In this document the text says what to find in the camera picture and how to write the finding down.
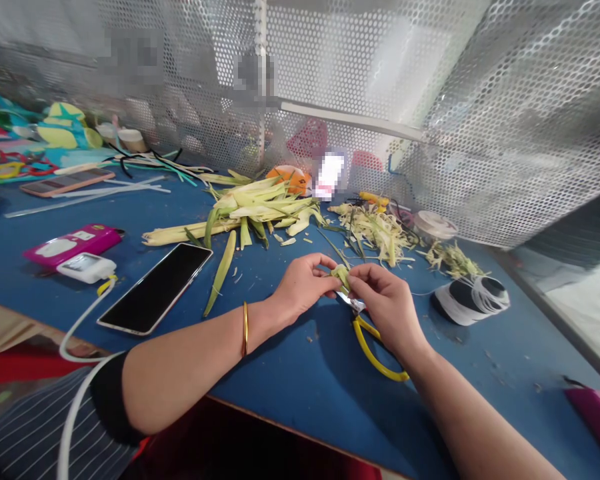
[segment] yellow pliers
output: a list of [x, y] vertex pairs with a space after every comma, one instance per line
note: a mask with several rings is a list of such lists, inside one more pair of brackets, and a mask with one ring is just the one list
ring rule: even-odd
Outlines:
[[399, 382], [409, 380], [409, 375], [407, 374], [407, 372], [402, 371], [398, 373], [394, 372], [393, 370], [389, 370], [382, 363], [380, 363], [376, 357], [373, 356], [371, 350], [369, 349], [369, 346], [367, 345], [365, 336], [362, 333], [362, 329], [372, 334], [372, 336], [374, 336], [374, 338], [378, 340], [378, 342], [382, 342], [382, 339], [380, 338], [380, 332], [378, 332], [378, 330], [376, 330], [370, 324], [368, 324], [360, 315], [365, 310], [365, 304], [360, 302], [359, 300], [350, 299], [341, 291], [336, 293], [338, 294], [338, 297], [340, 297], [340, 300], [346, 303], [353, 312], [353, 329], [355, 330], [355, 336], [358, 338], [360, 348], [362, 348], [362, 351], [365, 353], [371, 364], [388, 379]]

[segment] person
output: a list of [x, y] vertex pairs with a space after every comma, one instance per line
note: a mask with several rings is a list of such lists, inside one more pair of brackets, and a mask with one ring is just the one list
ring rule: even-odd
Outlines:
[[[321, 296], [335, 298], [341, 282], [321, 267], [331, 270], [336, 263], [320, 253], [295, 259], [272, 296], [248, 305], [247, 355], [294, 324]], [[406, 282], [370, 263], [352, 268], [348, 281], [351, 295], [365, 302], [386, 348], [409, 372], [462, 478], [563, 478], [432, 348]], [[174, 424], [240, 362], [243, 322], [239, 307], [148, 340], [108, 362], [78, 412], [69, 478], [119, 478], [140, 440]], [[0, 479], [56, 476], [68, 405], [89, 371], [75, 371], [0, 416]]]

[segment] forearm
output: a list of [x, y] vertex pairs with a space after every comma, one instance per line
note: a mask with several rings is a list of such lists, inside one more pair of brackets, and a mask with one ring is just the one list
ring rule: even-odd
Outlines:
[[562, 475], [432, 348], [399, 355], [433, 414], [462, 478], [559, 479]]
[[[251, 303], [249, 349], [282, 328], [272, 308]], [[133, 348], [123, 369], [123, 397], [129, 422], [146, 435], [186, 413], [242, 358], [243, 308], [144, 342]]]

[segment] striped sleeve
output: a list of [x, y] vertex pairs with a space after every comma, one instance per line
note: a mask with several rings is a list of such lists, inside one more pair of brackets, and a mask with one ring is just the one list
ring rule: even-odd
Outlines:
[[[71, 402], [90, 368], [76, 370], [16, 402], [0, 416], [0, 478], [53, 480], [62, 429]], [[113, 438], [100, 419], [91, 390], [81, 402], [71, 436], [71, 480], [115, 480], [137, 446]]]

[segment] phone screen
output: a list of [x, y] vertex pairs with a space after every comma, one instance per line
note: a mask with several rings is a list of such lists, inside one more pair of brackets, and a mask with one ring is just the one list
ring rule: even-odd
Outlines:
[[212, 254], [211, 250], [180, 243], [98, 323], [138, 335], [152, 332]]

